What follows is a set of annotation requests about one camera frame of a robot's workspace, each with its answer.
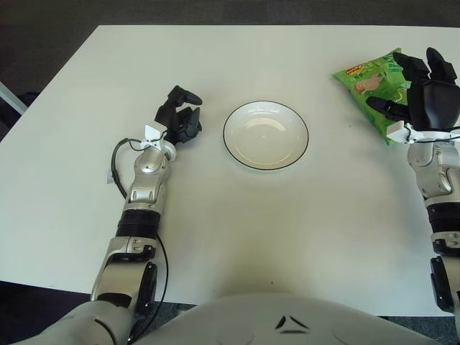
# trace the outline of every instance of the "chip bag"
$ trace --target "chip bag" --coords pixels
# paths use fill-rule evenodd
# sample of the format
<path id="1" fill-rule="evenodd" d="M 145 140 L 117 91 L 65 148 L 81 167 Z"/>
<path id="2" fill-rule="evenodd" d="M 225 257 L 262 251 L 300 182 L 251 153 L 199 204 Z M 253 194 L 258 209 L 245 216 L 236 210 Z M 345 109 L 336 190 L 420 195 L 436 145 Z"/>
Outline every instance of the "chip bag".
<path id="1" fill-rule="evenodd" d="M 387 127 L 394 122 L 369 107 L 366 100 L 370 96 L 376 96 L 395 103 L 408 104 L 406 91 L 410 87 L 410 83 L 404 79 L 403 69 L 393 58 L 393 52 L 401 52 L 401 48 L 396 48 L 376 60 L 356 65 L 333 75 L 335 79 L 341 81 L 348 88 L 367 118 L 385 138 L 388 146 L 393 141 L 387 138 Z"/>

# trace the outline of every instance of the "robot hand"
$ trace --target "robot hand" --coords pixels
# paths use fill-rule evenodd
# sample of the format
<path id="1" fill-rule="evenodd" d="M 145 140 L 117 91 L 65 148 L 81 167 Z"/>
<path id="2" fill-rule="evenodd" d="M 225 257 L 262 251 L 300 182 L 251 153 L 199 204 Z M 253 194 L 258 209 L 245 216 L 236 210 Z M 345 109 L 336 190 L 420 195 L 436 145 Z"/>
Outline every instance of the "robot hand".
<path id="1" fill-rule="evenodd" d="M 191 107 L 177 112 L 176 108 L 184 103 L 200 106 L 203 102 L 197 95 L 175 86 L 167 95 L 167 101 L 159 107 L 155 121 L 167 127 L 165 140 L 173 145 L 187 142 L 196 137 L 201 130 L 200 109 Z"/>
<path id="2" fill-rule="evenodd" d="M 460 113 L 460 88 L 451 63 L 433 48 L 426 50 L 431 74 L 425 63 L 416 57 L 398 52 L 395 61 L 403 68 L 402 74 L 411 81 L 408 89 L 408 105 L 378 97 L 369 97 L 367 105 L 393 121 L 411 124 L 416 131 L 450 132 Z"/>

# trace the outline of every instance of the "white bracket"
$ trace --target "white bracket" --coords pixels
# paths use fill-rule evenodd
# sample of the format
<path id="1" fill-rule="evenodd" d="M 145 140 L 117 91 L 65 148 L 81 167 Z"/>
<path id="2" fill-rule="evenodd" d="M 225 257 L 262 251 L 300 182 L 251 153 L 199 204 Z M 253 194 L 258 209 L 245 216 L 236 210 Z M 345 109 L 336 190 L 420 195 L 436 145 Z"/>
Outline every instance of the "white bracket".
<path id="1" fill-rule="evenodd" d="M 153 122 L 152 126 L 145 125 L 145 139 L 141 142 L 141 148 L 152 146 L 165 153 L 170 161 L 174 161 L 177 151 L 173 144 L 163 139 L 166 135 L 167 128 L 159 122 Z"/>
<path id="2" fill-rule="evenodd" d="M 387 137 L 396 142 L 413 144 L 414 142 L 432 142 L 433 140 L 460 141 L 460 133 L 416 131 L 410 124 L 398 121 L 388 126 Z"/>

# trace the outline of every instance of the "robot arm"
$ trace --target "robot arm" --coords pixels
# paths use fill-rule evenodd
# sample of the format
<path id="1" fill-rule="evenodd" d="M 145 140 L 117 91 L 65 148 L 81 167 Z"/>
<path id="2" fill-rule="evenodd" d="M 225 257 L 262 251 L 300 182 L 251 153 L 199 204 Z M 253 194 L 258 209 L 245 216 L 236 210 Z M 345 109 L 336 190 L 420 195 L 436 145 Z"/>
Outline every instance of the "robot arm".
<path id="1" fill-rule="evenodd" d="M 184 102 L 201 104 L 199 97 L 179 86 L 158 109 L 155 122 L 145 127 L 142 153 L 134 163 L 135 177 L 128 193 L 114 180 L 126 200 L 116 236 L 109 242 L 93 286 L 91 302 L 78 306 L 36 337 L 18 344 L 125 345 L 143 326 L 155 296 L 154 264 L 157 231 L 166 196 L 169 162 L 174 144 L 186 142 L 201 130 L 199 109 L 177 112 Z"/>
<path id="2" fill-rule="evenodd" d="M 396 121 L 388 137 L 409 143 L 408 162 L 427 208 L 433 234 L 431 282 L 438 307 L 453 313 L 460 336 L 460 160 L 454 144 L 460 134 L 451 133 L 460 114 L 460 88 L 456 74 L 433 48 L 426 52 L 431 74 L 416 57 L 394 53 L 411 86 L 408 106 L 377 97 L 367 104 Z"/>

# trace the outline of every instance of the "white table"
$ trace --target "white table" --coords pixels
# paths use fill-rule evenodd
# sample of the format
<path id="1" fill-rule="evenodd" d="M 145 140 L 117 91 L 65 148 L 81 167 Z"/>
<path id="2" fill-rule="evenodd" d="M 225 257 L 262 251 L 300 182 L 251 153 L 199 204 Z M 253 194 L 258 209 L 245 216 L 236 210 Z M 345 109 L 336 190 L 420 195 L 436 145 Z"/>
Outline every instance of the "white table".
<path id="1" fill-rule="evenodd" d="M 446 315 L 407 147 L 387 148 L 331 77 L 429 45 L 460 72 L 459 29 L 99 27 L 0 144 L 0 280 L 90 292 L 124 202 L 106 184 L 112 149 L 141 138 L 179 84 L 203 98 L 203 131 L 178 145 L 168 181 L 166 300 L 281 291 L 379 315 Z M 226 151 L 226 117 L 254 100 L 305 120 L 310 143 L 294 165 L 250 170 Z M 120 151 L 126 186 L 135 157 Z"/>

